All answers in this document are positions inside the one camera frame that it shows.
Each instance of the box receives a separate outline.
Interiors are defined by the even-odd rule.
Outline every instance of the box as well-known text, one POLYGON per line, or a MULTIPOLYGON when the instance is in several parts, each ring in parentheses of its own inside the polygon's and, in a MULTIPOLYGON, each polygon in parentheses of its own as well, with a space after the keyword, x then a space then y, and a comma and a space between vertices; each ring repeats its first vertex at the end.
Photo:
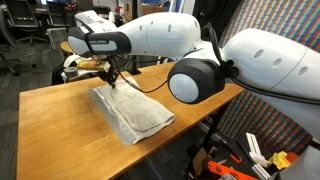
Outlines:
MULTIPOLYGON (((153 5, 142 5, 143 15, 152 14, 156 12, 165 12, 165 7, 153 6, 153 5)), ((130 22, 132 20, 132 4, 124 4, 124 19, 123 22, 130 22)))

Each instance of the wooden table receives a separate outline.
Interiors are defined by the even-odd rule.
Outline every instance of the wooden table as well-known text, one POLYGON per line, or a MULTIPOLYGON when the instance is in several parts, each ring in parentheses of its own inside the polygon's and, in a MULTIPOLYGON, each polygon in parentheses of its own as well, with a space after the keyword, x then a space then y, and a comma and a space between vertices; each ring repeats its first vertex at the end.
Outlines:
MULTIPOLYGON (((142 89, 153 89, 173 64, 141 68, 134 78, 142 89)), ((227 84, 202 103, 187 105, 165 85, 146 95, 173 112, 174 122, 125 146, 89 95, 88 89, 104 84, 93 78, 20 93, 17 179, 113 179, 243 91, 227 84)))

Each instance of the folded cloth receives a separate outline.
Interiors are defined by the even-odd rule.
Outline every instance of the folded cloth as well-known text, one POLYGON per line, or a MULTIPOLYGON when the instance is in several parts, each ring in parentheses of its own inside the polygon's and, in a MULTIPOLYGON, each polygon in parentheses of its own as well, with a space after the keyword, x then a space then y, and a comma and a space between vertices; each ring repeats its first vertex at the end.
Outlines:
MULTIPOLYGON (((127 78, 131 83, 137 83, 132 77, 127 78)), ((103 97, 102 101, 111 114, 118 117, 120 124, 124 125, 121 131, 124 134, 133 135, 128 137, 135 144, 139 140, 149 137, 174 120, 174 114, 159 102, 147 97, 140 91, 131 87, 124 80, 116 81, 116 87, 109 85, 95 88, 94 91, 103 97)))

